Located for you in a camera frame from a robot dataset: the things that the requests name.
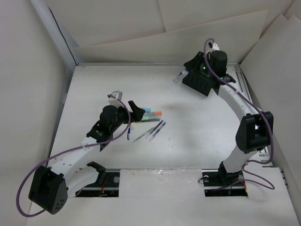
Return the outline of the yellow cap highlighter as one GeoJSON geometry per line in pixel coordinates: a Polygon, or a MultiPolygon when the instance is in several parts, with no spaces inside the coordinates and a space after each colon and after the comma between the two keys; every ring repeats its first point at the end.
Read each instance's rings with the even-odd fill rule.
{"type": "Polygon", "coordinates": [[[130,129],[131,129],[131,130],[134,130],[134,129],[135,129],[135,125],[136,125],[135,122],[130,123],[130,129]]]}

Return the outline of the blue spray bottle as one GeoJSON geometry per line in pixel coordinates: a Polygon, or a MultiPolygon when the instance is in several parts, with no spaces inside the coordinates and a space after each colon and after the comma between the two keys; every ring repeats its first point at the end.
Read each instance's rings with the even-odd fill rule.
{"type": "Polygon", "coordinates": [[[179,75],[178,75],[176,78],[173,79],[173,82],[176,83],[176,84],[179,83],[179,82],[182,81],[183,78],[185,78],[188,74],[189,74],[189,71],[187,71],[186,69],[183,70],[183,71],[181,71],[181,72],[179,73],[179,75]]]}

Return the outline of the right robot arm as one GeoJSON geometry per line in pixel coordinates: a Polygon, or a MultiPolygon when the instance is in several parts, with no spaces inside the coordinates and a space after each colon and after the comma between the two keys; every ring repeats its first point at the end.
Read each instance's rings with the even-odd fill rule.
{"type": "Polygon", "coordinates": [[[227,62],[227,54],[223,51],[198,52],[184,64],[187,75],[182,80],[184,85],[205,96],[213,90],[240,121],[236,146],[218,168],[217,179],[224,186],[234,183],[247,161],[271,144],[274,121],[271,112],[261,111],[233,86],[236,81],[227,74],[227,62]]]}

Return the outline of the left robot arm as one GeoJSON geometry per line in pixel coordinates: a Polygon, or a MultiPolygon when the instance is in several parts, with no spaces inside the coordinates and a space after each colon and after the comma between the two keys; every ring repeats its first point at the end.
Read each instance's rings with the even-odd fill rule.
{"type": "Polygon", "coordinates": [[[95,169],[88,180],[93,186],[101,186],[105,175],[103,166],[89,162],[89,158],[102,151],[115,138],[113,133],[122,125],[131,121],[140,121],[145,111],[128,102],[132,112],[124,104],[119,107],[108,105],[103,108],[99,121],[87,133],[79,148],[69,150],[68,155],[50,167],[39,166],[33,176],[29,199],[50,214],[56,214],[66,203],[71,193],[70,179],[86,166],[95,169]]]}

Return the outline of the green cap highlighter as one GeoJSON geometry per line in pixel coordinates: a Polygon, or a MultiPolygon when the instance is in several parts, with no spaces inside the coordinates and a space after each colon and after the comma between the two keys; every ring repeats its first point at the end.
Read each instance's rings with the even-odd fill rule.
{"type": "Polygon", "coordinates": [[[160,119],[161,119],[161,115],[146,115],[142,117],[141,121],[160,120],[160,119]]]}

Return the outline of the black pen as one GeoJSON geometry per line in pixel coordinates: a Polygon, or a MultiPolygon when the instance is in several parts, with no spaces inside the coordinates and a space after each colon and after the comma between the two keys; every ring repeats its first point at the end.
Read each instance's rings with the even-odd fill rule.
{"type": "Polygon", "coordinates": [[[137,123],[156,122],[156,121],[160,121],[160,120],[161,120],[161,119],[142,120],[142,121],[138,121],[137,123]]]}

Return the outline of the orange cap highlighter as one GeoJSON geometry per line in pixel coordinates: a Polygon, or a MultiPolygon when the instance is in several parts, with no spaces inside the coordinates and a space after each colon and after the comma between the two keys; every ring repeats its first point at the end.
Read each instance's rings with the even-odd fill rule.
{"type": "Polygon", "coordinates": [[[161,116],[162,112],[161,111],[155,111],[155,112],[146,112],[144,116],[161,116]]]}

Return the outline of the black slotted organizer box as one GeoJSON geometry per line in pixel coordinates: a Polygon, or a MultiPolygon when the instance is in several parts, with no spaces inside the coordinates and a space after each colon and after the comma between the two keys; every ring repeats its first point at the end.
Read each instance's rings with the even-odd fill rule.
{"type": "Polygon", "coordinates": [[[217,85],[213,76],[207,77],[206,73],[200,71],[189,71],[188,69],[186,71],[188,74],[183,78],[182,83],[206,97],[217,85]]]}

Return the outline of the green gel pen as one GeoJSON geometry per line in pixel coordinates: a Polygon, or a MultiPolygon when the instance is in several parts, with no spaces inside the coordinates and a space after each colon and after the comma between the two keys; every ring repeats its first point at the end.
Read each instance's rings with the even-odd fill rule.
{"type": "Polygon", "coordinates": [[[138,141],[139,139],[141,139],[142,137],[144,137],[145,135],[147,135],[148,133],[150,133],[155,127],[152,127],[150,129],[148,129],[146,132],[144,132],[143,134],[141,134],[139,137],[137,137],[132,143],[138,141]]]}

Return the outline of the blue pen near gripper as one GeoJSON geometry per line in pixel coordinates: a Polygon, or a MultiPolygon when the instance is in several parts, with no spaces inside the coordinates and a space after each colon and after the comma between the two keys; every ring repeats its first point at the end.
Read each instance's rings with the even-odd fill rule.
{"type": "Polygon", "coordinates": [[[131,132],[131,129],[128,128],[128,130],[127,130],[127,140],[130,140],[130,132],[131,132]]]}

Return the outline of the dark cap gel pen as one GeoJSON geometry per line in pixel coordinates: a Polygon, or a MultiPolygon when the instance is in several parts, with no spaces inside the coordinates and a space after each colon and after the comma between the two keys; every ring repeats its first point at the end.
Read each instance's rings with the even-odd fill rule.
{"type": "Polygon", "coordinates": [[[159,128],[159,126],[162,124],[164,122],[164,120],[161,120],[159,123],[158,123],[158,125],[156,125],[147,135],[146,135],[146,137],[145,138],[149,138],[150,137],[150,135],[156,130],[156,129],[158,129],[159,128]]]}

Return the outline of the blue cap gel pen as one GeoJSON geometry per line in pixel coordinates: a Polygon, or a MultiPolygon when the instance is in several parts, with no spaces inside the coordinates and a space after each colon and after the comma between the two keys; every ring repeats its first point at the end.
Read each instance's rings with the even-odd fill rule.
{"type": "Polygon", "coordinates": [[[155,133],[150,137],[149,141],[152,141],[156,135],[162,130],[162,128],[165,126],[166,122],[163,122],[162,125],[160,125],[160,127],[155,131],[155,133]]]}

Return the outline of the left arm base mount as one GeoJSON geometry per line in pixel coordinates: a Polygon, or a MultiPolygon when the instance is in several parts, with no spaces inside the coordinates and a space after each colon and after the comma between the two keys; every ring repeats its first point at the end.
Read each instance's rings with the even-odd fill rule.
{"type": "Polygon", "coordinates": [[[97,178],[93,183],[86,185],[75,193],[76,197],[109,198],[119,196],[119,169],[106,169],[102,165],[92,161],[87,164],[88,169],[97,172],[97,178]]]}

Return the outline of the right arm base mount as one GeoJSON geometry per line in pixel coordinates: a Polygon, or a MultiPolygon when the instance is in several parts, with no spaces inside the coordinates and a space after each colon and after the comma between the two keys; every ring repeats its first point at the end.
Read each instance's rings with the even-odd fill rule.
{"type": "Polygon", "coordinates": [[[228,174],[223,169],[203,169],[199,183],[204,186],[205,197],[247,197],[242,171],[228,174]]]}

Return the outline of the aluminium rail right side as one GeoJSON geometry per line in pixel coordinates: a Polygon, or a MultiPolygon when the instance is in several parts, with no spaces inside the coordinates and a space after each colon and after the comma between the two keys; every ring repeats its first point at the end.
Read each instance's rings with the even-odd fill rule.
{"type": "MultiPolygon", "coordinates": [[[[240,68],[239,65],[234,66],[234,72],[236,73],[237,81],[239,83],[239,87],[240,87],[241,92],[244,93],[244,95],[247,97],[247,99],[250,102],[253,103],[251,93],[250,93],[249,87],[247,85],[246,77],[245,77],[245,75],[244,75],[244,73],[243,73],[243,71],[242,71],[242,69],[240,68]]],[[[268,148],[265,148],[264,151],[266,153],[269,152],[268,148]]],[[[284,171],[283,171],[282,168],[279,168],[279,169],[280,169],[280,173],[282,175],[284,184],[285,184],[286,188],[288,189],[289,187],[288,187],[288,184],[287,184],[287,181],[286,181],[286,178],[285,178],[284,171]]]]}

